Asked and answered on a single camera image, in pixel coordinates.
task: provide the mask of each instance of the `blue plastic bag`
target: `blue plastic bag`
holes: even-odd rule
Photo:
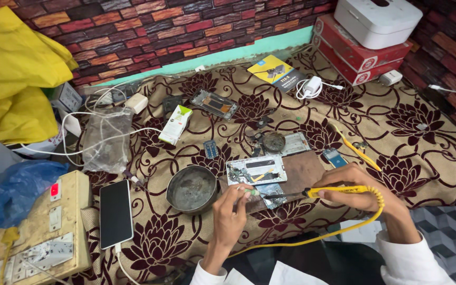
[[[0,228],[19,225],[35,200],[68,172],[68,166],[41,159],[17,163],[5,170],[0,184]]]

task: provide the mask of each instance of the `green and white box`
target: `green and white box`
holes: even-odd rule
[[[187,121],[193,114],[193,110],[178,105],[173,111],[172,116],[166,123],[158,139],[175,146],[182,132],[186,128]]]

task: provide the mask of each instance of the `stack of red boxes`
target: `stack of red boxes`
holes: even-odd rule
[[[398,69],[412,46],[406,41],[380,50],[365,48],[333,18],[333,14],[318,17],[314,24],[313,44],[353,86]]]

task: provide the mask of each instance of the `person's left hand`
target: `person's left hand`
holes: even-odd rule
[[[205,258],[202,261],[202,268],[212,275],[218,274],[246,225],[246,202],[251,193],[244,193],[244,189],[253,189],[253,187],[244,183],[231,185],[212,205],[214,236],[207,246]],[[233,212],[237,199],[239,200],[237,212]]]

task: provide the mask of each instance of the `white sleeve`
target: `white sleeve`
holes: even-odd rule
[[[377,234],[377,245],[386,262],[381,276],[387,285],[456,285],[437,264],[427,241],[420,233],[421,242],[414,244],[390,243],[388,232]]]
[[[203,259],[198,262],[197,268],[194,271],[193,280],[189,285],[222,285],[225,281],[228,272],[226,269],[221,268],[217,275],[212,275],[203,270],[201,267]]]

